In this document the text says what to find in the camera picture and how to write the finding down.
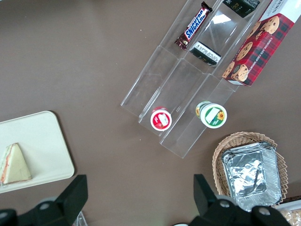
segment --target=chocolate bar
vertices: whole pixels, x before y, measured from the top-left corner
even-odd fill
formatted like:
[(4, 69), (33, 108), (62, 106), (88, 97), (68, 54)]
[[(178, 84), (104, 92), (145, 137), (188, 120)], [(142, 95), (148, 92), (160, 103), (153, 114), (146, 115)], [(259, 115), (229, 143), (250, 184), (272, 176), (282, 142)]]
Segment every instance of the chocolate bar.
[(202, 8), (195, 15), (193, 20), (185, 29), (184, 33), (181, 34), (175, 44), (177, 44), (181, 49), (186, 50), (187, 45), (193, 38), (193, 36), (197, 33), (200, 26), (203, 24), (204, 20), (208, 17), (208, 14), (212, 12), (212, 8), (210, 8), (204, 1), (202, 2)]
[(225, 0), (223, 3), (242, 18), (252, 13), (260, 1), (258, 0)]
[(209, 65), (216, 65), (221, 59), (221, 55), (219, 55), (217, 52), (213, 51), (200, 41), (195, 43), (190, 48), (190, 52)]

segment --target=snickers bar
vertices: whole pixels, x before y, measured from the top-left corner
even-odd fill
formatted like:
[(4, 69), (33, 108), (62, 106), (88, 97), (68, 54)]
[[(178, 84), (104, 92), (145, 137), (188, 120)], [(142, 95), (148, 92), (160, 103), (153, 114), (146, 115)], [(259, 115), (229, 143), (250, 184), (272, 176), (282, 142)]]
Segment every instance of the snickers bar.
[(202, 8), (195, 15), (193, 20), (185, 29), (184, 33), (181, 34), (175, 44), (177, 44), (181, 49), (186, 50), (187, 45), (193, 38), (193, 36), (197, 33), (200, 26), (203, 24), (204, 20), (208, 17), (208, 14), (212, 12), (212, 8), (210, 8), (204, 1), (202, 2)]

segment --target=black packaged snack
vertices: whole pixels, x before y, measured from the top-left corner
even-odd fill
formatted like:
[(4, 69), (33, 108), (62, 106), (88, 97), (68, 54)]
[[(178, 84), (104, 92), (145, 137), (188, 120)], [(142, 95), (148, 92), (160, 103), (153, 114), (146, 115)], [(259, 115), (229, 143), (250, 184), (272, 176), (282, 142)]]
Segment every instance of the black packaged snack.
[(197, 58), (201, 59), (211, 66), (216, 65), (221, 59), (221, 55), (219, 55), (217, 52), (213, 51), (200, 41), (196, 42), (191, 47), (190, 52)]
[(242, 18), (252, 13), (260, 1), (258, 0), (224, 0), (223, 3)]

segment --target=yogurt cup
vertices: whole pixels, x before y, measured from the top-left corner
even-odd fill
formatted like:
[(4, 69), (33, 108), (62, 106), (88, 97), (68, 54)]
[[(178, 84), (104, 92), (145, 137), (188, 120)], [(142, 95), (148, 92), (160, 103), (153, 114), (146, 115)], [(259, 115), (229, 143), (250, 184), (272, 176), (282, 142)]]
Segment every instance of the yogurt cup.
[(156, 107), (151, 114), (150, 124), (157, 131), (167, 130), (172, 123), (171, 114), (165, 107)]
[(210, 101), (199, 103), (196, 107), (196, 115), (205, 126), (212, 129), (221, 127), (227, 120), (226, 109)]

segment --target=cookie image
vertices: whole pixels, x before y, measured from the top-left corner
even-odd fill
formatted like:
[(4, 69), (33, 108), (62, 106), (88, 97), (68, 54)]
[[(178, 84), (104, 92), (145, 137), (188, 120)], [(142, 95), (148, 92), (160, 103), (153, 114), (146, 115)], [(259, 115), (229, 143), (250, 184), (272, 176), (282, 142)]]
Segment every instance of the cookie image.
[(239, 54), (237, 55), (236, 60), (239, 61), (239, 60), (241, 60), (242, 58), (244, 58), (244, 57), (247, 55), (247, 53), (250, 51), (252, 45), (253, 45), (253, 42), (247, 43), (247, 44), (241, 49), (241, 51), (239, 52)]
[(265, 31), (260, 31), (260, 32), (258, 32), (257, 35), (255, 36), (255, 39), (258, 40), (259, 37), (260, 37), (261, 35), (265, 34), (265, 33), (266, 33)]
[(232, 71), (233, 67), (234, 67), (234, 62), (231, 62), (229, 64), (229, 66), (227, 67), (227, 69), (225, 70), (224, 74), (222, 74), (222, 77), (225, 79), (229, 74), (230, 72)]
[(231, 78), (236, 81), (245, 81), (248, 77), (248, 68), (246, 65), (238, 65), (235, 69)]
[(248, 37), (246, 39), (250, 38), (255, 33), (255, 31), (257, 31), (260, 24), (261, 24), (261, 21), (257, 21), (257, 23), (255, 24), (255, 26), (253, 27), (253, 29), (251, 30), (250, 34), (248, 35)]
[(275, 33), (275, 31), (277, 30), (277, 28), (279, 27), (279, 17), (278, 16), (274, 16), (272, 18), (270, 18), (262, 27), (261, 27), (261, 31), (266, 31), (270, 34)]

